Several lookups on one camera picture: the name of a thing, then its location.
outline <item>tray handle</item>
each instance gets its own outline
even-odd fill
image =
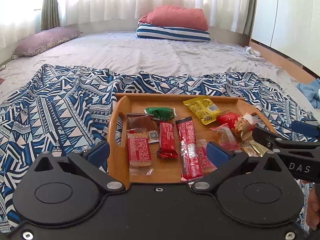
[[[254,106],[248,104],[245,101],[238,100],[237,102],[237,108],[241,112],[242,115],[248,113],[251,114],[252,116],[257,115],[261,121],[263,121],[266,125],[266,127],[269,129],[270,132],[278,133],[276,129],[273,127],[273,125],[269,122],[268,118],[265,117],[257,108]]]
[[[129,156],[127,153],[127,114],[131,112],[131,101],[127,96],[122,97],[116,107],[109,122],[107,141],[110,144],[110,156],[108,158],[109,175],[125,184],[128,188],[130,184],[129,177]],[[123,121],[121,145],[115,140],[118,117]]]

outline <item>snack package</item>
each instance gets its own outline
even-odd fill
[[[174,144],[173,123],[160,122],[160,148],[157,151],[157,157],[160,158],[178,158]]]
[[[241,150],[246,152],[250,157],[259,157],[259,155],[256,153],[256,151],[251,147],[249,142],[244,142],[240,146]]]
[[[262,157],[267,151],[270,151],[268,148],[264,147],[254,140],[249,141],[249,143],[260,157]]]
[[[208,174],[217,169],[216,166],[207,158],[207,141],[205,139],[197,140],[197,153],[200,158],[201,168],[204,174]]]
[[[229,151],[240,150],[227,123],[216,128],[210,128],[210,130],[213,131],[212,140],[218,143],[221,147]]]
[[[153,120],[168,121],[177,117],[176,109],[169,107],[147,107],[144,112],[146,114],[152,114]]]
[[[153,171],[148,143],[148,133],[145,129],[127,130],[129,172],[131,175],[150,175]]]
[[[190,180],[203,176],[199,156],[196,152],[196,135],[192,117],[176,121],[180,136],[182,177]]]
[[[145,129],[148,132],[149,143],[159,142],[158,131],[151,120],[152,115],[131,113],[127,114],[127,118],[129,120],[130,129]]]
[[[199,97],[183,101],[185,106],[203,123],[209,124],[217,119],[220,109],[207,97]]]
[[[233,134],[245,141],[251,137],[254,125],[259,119],[248,113],[241,117],[239,114],[225,111],[217,116],[217,121],[221,124],[227,123]]]

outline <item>mattress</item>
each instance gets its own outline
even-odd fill
[[[0,72],[0,101],[5,100],[33,77],[43,64],[80,65],[109,68],[121,74],[138,74],[141,70],[158,75],[201,76],[222,72],[254,72],[278,83],[306,111],[317,112],[295,88],[297,81],[284,69],[245,52],[244,48],[219,41],[188,42],[138,39],[135,32],[97,33],[78,37],[34,57],[9,62]]]

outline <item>yellow snack package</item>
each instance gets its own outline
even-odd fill
[[[221,113],[220,109],[207,96],[189,99],[183,101],[183,104],[187,106],[203,124],[214,122],[217,119],[217,115]]]

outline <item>human hand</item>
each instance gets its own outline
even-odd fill
[[[316,189],[314,186],[310,191],[309,198],[308,198],[308,206],[307,206],[307,224],[313,230],[316,230],[317,225],[320,223],[319,212],[320,212],[320,201],[316,195]]]

